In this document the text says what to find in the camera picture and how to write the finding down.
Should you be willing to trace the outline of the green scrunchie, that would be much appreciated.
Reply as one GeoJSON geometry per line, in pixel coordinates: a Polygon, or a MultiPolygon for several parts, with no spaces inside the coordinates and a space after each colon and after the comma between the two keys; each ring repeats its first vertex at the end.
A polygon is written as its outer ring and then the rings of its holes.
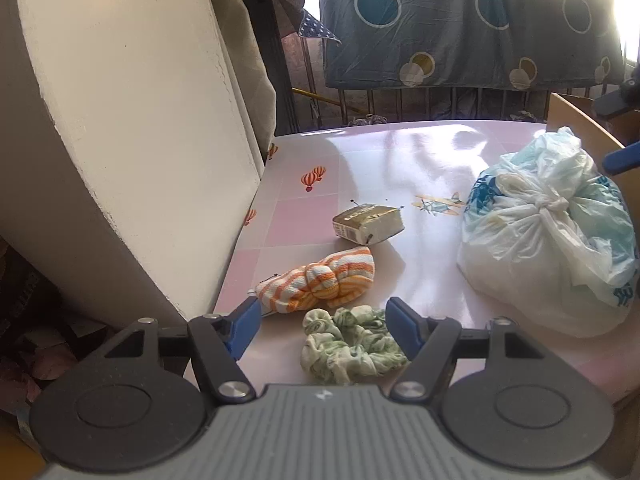
{"type": "Polygon", "coordinates": [[[308,311],[303,319],[302,369],[317,382],[348,386],[384,376],[408,363],[387,328],[385,313],[362,304],[308,311]]]}

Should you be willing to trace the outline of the orange striped sock bundle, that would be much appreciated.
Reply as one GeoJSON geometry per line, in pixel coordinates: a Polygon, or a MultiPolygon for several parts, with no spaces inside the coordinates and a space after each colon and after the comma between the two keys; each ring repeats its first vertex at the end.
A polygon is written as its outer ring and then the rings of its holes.
{"type": "Polygon", "coordinates": [[[304,312],[318,304],[337,309],[363,296],[374,277],[371,251],[360,246],[268,278],[255,295],[265,313],[304,312]]]}

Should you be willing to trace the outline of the gold tissue pack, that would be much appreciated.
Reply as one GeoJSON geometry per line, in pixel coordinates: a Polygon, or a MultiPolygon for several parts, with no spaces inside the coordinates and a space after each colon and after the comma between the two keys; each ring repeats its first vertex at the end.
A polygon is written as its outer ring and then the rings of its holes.
{"type": "Polygon", "coordinates": [[[363,204],[337,214],[332,219],[334,233],[360,246],[384,242],[405,229],[398,208],[363,204]]]}

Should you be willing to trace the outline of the brown cardboard box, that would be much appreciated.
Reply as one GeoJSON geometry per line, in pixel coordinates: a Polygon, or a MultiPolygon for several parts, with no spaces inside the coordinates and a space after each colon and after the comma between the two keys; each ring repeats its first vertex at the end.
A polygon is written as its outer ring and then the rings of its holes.
{"type": "MultiPolygon", "coordinates": [[[[561,127],[571,128],[582,142],[582,148],[591,156],[597,170],[605,173],[603,161],[606,155],[621,150],[623,144],[598,122],[580,110],[572,102],[552,92],[548,101],[547,131],[561,127]]],[[[612,180],[620,188],[634,223],[639,220],[639,169],[634,168],[622,174],[611,174],[612,180]]]]}

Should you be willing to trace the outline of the white FamilyMart plastic bag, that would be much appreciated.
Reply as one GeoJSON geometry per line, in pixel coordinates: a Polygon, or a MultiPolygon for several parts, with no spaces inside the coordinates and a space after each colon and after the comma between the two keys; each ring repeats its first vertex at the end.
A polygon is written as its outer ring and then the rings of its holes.
{"type": "Polygon", "coordinates": [[[457,264],[478,292],[579,338],[622,324],[639,281],[623,194],[567,127],[480,174],[462,214],[457,264]]]}

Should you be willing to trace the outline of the blue circle pattern bedsheet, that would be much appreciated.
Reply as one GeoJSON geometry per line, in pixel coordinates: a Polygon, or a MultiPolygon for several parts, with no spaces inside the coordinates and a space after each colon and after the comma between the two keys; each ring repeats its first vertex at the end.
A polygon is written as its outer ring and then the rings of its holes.
{"type": "Polygon", "coordinates": [[[342,90],[512,91],[619,84],[614,0],[319,0],[342,90]]]}

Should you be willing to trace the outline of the yellow broom stick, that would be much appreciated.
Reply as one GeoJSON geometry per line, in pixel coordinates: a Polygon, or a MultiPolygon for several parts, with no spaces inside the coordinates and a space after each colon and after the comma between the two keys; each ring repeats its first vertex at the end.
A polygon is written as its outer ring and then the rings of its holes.
{"type": "Polygon", "coordinates": [[[346,101],[343,102],[343,101],[340,101],[340,100],[334,100],[334,99],[331,99],[331,98],[327,98],[326,96],[320,96],[320,94],[318,94],[318,93],[314,93],[314,92],[311,92],[311,91],[308,91],[308,90],[304,90],[304,89],[299,89],[299,88],[296,88],[296,87],[292,87],[291,90],[292,90],[292,92],[294,94],[297,94],[298,96],[304,96],[307,99],[311,99],[311,100],[315,100],[315,101],[318,101],[318,102],[322,102],[322,103],[330,104],[330,105],[333,105],[333,106],[337,106],[341,110],[344,108],[344,110],[348,110],[349,112],[353,112],[353,113],[358,114],[358,115],[367,115],[367,114],[369,114],[369,112],[367,110],[362,110],[361,108],[358,108],[356,106],[348,105],[346,103],[346,101]]]}

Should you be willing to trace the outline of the navy polka dot cloth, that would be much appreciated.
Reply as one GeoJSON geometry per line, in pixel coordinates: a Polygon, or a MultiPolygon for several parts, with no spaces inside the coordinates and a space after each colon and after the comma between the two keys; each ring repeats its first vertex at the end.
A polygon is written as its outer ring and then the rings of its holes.
{"type": "Polygon", "coordinates": [[[305,39],[326,39],[334,41],[337,44],[341,43],[341,40],[339,40],[326,25],[323,25],[319,20],[314,18],[306,9],[303,9],[300,14],[296,34],[305,39]]]}

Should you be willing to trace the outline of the beige cushion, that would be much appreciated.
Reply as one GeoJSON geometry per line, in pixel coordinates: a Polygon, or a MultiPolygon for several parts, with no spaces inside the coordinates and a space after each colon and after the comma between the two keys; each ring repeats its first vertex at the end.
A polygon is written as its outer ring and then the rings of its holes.
{"type": "Polygon", "coordinates": [[[282,39],[296,31],[305,0],[210,0],[250,124],[265,151],[297,130],[282,39]]]}

